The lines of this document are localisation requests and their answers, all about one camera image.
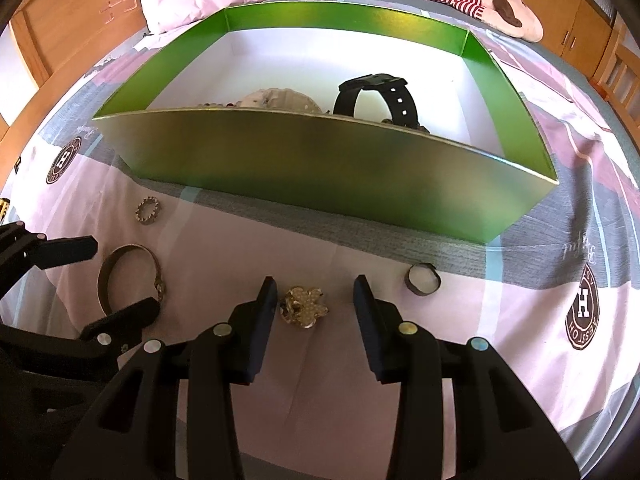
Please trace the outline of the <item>gold flower brooch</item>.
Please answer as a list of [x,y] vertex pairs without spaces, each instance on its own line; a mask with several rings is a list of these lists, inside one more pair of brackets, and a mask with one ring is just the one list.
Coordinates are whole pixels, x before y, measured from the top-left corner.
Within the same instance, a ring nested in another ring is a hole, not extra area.
[[323,302],[323,292],[317,287],[290,288],[280,300],[279,309],[286,324],[302,330],[310,330],[320,318],[329,314],[329,308]]

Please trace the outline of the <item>plaid bed sheet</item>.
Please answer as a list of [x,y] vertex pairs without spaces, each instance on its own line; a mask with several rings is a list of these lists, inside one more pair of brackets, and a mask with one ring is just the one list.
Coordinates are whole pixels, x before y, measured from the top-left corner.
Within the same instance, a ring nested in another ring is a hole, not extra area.
[[182,35],[130,37],[78,80],[27,142],[1,193],[9,219],[47,236],[93,236],[86,262],[29,270],[1,301],[22,330],[77,336],[103,312],[154,292],[145,336],[194,339],[253,299],[320,288],[329,314],[310,330],[275,318],[256,382],[232,390],[246,473],[319,479],[386,475],[399,389],[368,367],[352,296],[375,298],[437,339],[485,339],[544,411],[583,476],[613,478],[612,455],[639,409],[639,155],[603,102],[539,49],[483,27],[380,0],[472,32],[532,114],[558,185],[487,243],[136,176],[93,118]]

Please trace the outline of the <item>green cardboard box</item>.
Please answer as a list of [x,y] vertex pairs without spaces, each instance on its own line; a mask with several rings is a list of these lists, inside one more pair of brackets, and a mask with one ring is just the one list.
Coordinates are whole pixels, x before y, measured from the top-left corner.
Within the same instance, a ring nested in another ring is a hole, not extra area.
[[93,118],[143,179],[487,243],[559,183],[472,32],[329,1],[220,11]]

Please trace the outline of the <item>wooden headboard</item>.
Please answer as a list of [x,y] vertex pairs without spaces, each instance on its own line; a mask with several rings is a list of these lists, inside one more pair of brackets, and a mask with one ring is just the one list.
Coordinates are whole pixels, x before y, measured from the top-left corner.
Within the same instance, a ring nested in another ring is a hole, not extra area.
[[139,0],[17,0],[1,23],[1,180],[64,94],[141,32]]

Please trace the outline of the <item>wooden footboard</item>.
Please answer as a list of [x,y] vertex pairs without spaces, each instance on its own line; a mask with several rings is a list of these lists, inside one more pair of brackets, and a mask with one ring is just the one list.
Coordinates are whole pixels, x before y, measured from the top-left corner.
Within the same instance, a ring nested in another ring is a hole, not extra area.
[[639,55],[625,44],[629,29],[616,14],[610,39],[590,84],[611,105],[636,150],[639,149]]

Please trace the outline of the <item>wooden wall cabinets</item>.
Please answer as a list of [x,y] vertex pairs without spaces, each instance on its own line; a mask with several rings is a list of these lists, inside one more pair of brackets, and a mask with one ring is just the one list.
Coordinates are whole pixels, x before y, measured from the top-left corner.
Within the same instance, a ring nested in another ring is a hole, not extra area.
[[524,0],[544,28],[541,44],[591,79],[611,38],[615,12],[597,0]]

